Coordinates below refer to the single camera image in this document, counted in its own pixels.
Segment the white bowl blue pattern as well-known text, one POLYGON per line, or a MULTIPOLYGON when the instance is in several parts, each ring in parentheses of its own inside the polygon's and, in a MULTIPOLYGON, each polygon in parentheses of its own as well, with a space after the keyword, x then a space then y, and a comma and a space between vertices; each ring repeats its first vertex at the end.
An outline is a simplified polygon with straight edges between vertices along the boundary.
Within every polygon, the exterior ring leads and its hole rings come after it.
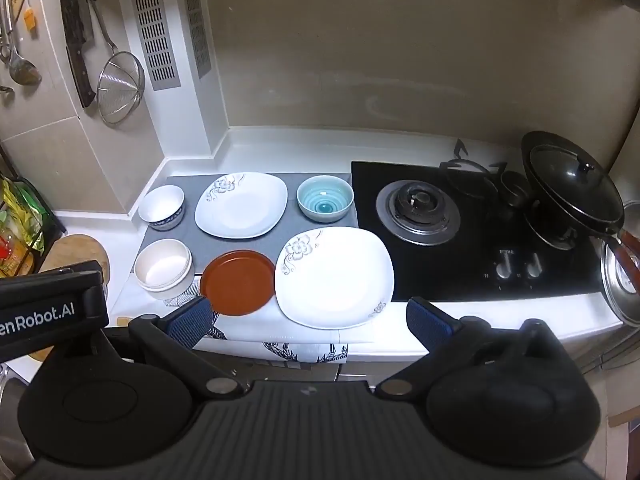
POLYGON ((178 185, 162 185, 144 196, 138 209, 140 219, 155 231, 165 232, 182 221, 186 196, 178 185))

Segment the teal glazed bowl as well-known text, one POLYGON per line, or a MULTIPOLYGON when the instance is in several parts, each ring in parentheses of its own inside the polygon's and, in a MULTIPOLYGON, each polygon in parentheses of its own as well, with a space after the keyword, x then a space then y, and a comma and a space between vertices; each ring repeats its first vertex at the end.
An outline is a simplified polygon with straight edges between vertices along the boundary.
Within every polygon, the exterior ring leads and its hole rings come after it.
POLYGON ((296 190, 300 211, 317 223, 341 220, 352 208, 354 199, 354 190, 346 180, 328 174, 310 177, 296 190))

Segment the white floral square plate front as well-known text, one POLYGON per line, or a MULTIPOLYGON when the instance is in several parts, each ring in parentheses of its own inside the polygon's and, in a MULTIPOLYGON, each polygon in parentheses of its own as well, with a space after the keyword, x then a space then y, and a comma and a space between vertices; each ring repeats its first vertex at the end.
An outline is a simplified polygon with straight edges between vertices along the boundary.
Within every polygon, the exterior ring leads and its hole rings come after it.
POLYGON ((375 234, 329 226, 293 236, 281 249, 274 293, 283 315, 314 330, 348 330, 392 301, 395 274, 375 234))

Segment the snack packages rack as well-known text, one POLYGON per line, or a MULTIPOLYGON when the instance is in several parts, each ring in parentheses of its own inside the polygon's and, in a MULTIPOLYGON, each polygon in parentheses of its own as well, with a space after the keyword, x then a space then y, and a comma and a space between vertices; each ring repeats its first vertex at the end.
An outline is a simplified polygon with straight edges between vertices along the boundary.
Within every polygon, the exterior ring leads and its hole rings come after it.
POLYGON ((65 233, 46 200, 1 150, 1 277, 39 272, 65 233))

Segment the white floral square plate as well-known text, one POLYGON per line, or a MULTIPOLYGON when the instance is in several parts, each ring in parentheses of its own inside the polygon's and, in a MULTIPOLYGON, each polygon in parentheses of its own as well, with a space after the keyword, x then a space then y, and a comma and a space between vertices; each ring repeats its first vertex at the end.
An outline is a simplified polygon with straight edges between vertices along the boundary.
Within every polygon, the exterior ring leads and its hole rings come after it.
POLYGON ((288 187, 272 174, 234 172, 211 183, 195 208, 198 228, 214 237, 248 240, 271 231, 288 204, 288 187))
POLYGON ((283 315, 314 330, 348 330, 392 301, 395 274, 375 234, 329 226, 293 236, 281 249, 274 293, 283 315))

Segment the hanging metal ladle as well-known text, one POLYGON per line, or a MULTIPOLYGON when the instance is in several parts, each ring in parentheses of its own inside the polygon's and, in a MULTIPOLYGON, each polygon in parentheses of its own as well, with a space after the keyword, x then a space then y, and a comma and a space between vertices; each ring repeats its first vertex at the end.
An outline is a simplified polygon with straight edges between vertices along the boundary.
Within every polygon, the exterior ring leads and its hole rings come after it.
POLYGON ((4 0, 6 14, 6 38, 9 41, 9 73, 11 78, 21 86, 38 86, 41 81, 37 67, 20 55, 14 39, 14 23, 11 0, 4 0))

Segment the brown round plate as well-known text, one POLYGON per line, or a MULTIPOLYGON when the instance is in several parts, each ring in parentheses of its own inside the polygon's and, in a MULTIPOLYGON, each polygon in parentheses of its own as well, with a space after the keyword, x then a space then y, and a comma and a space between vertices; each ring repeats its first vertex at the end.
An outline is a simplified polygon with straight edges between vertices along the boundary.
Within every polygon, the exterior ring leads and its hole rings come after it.
POLYGON ((215 258, 200 279, 200 293, 218 314, 242 316, 256 312, 274 295, 274 264, 249 249, 215 258))

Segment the black gas cooktop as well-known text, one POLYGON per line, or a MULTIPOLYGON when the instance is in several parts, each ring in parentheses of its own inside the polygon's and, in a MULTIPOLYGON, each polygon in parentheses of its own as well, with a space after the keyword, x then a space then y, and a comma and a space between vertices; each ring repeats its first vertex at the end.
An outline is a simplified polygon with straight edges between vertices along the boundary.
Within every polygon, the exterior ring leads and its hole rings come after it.
POLYGON ((528 220, 521 174, 503 164, 448 160, 436 167, 360 162, 352 168, 358 226, 387 248, 393 298, 515 300, 600 292, 588 238, 562 250, 528 220))

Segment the steel pot lid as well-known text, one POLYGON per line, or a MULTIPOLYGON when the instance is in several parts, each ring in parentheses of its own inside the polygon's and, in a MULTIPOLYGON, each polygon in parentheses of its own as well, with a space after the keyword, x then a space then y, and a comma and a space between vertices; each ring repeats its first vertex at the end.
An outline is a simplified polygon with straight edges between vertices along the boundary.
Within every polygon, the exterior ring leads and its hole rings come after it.
MULTIPOLYGON (((639 237, 640 205, 638 200, 625 204, 624 229, 639 237)), ((625 324, 638 327, 640 321, 639 294, 629 281, 608 246, 603 246, 601 278, 604 296, 616 316, 625 324)))

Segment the white plain bowl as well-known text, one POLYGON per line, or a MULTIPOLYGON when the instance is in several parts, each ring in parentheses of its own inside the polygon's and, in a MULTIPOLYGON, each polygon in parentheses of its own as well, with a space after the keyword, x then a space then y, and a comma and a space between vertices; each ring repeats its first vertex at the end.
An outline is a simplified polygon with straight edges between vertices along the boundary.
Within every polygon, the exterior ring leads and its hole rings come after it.
POLYGON ((164 238, 146 246, 134 262, 139 286, 156 300, 179 297, 194 282, 192 252, 180 240, 164 238))

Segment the grey counter mat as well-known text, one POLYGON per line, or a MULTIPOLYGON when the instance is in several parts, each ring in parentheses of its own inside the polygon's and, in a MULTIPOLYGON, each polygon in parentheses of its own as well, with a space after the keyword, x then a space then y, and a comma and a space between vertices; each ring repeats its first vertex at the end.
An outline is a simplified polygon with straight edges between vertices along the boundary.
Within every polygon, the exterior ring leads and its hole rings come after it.
POLYGON ((175 229, 167 232, 157 232, 151 228, 146 230, 139 252, 143 248, 161 240, 174 238, 181 240, 192 252, 195 272, 201 274, 206 266, 225 252, 237 249, 250 249, 261 252, 272 262, 276 262, 285 243, 294 235, 312 229, 322 228, 322 224, 314 223, 304 216, 296 202, 298 186, 312 177, 312 174, 277 174, 288 187, 288 206, 279 223, 267 234, 251 238, 250 240, 226 240, 210 236, 203 232, 195 223, 195 207, 206 186, 219 178, 219 174, 205 176, 169 177, 169 184, 176 184, 186 192, 186 212, 182 221, 175 229))

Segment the hanging cleaver knife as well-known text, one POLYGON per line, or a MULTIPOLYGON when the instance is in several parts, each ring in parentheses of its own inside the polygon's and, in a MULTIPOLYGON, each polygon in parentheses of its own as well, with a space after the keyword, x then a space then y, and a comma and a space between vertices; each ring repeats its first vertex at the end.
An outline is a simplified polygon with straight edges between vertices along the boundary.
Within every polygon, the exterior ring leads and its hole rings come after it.
POLYGON ((87 66, 82 54, 82 47, 86 40, 84 25, 80 17, 79 0, 60 0, 60 3, 66 54, 79 102, 85 110, 93 103, 96 98, 96 92, 91 87, 87 66))

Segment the white floral square plate back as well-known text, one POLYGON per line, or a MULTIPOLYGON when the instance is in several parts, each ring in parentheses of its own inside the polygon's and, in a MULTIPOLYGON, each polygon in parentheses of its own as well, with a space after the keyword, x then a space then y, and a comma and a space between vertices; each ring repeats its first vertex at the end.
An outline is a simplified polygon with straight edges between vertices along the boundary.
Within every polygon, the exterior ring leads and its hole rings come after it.
POLYGON ((211 183, 195 208, 198 228, 214 237, 248 240, 271 231, 288 204, 288 187, 272 174, 234 172, 211 183))

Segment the patterned white cloth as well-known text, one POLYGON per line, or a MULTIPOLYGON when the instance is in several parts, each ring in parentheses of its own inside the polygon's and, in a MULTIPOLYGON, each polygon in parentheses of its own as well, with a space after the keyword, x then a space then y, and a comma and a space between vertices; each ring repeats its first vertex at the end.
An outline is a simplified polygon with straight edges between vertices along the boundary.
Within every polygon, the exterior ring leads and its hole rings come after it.
MULTIPOLYGON (((194 298, 199 284, 200 281, 195 280, 177 298, 156 300, 130 276, 117 297, 107 301, 111 323, 115 324, 118 318, 135 318, 145 313, 164 316, 194 298)), ((274 299, 260 310, 238 318, 214 315, 212 326, 195 349, 258 361, 307 364, 342 364, 348 357, 348 344, 341 341, 339 333, 312 330, 289 321, 274 299)))

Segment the round wooden cutting board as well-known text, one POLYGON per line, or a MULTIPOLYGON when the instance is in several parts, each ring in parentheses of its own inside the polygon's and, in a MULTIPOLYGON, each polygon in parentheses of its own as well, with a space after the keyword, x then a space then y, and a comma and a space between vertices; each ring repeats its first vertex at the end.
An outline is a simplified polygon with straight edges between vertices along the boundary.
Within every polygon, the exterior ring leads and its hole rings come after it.
POLYGON ((111 279, 111 265, 105 248, 95 238, 86 234, 70 234, 61 237, 51 247, 43 260, 39 272, 49 272, 63 266, 73 266, 96 260, 103 276, 104 297, 108 296, 107 286, 111 279))

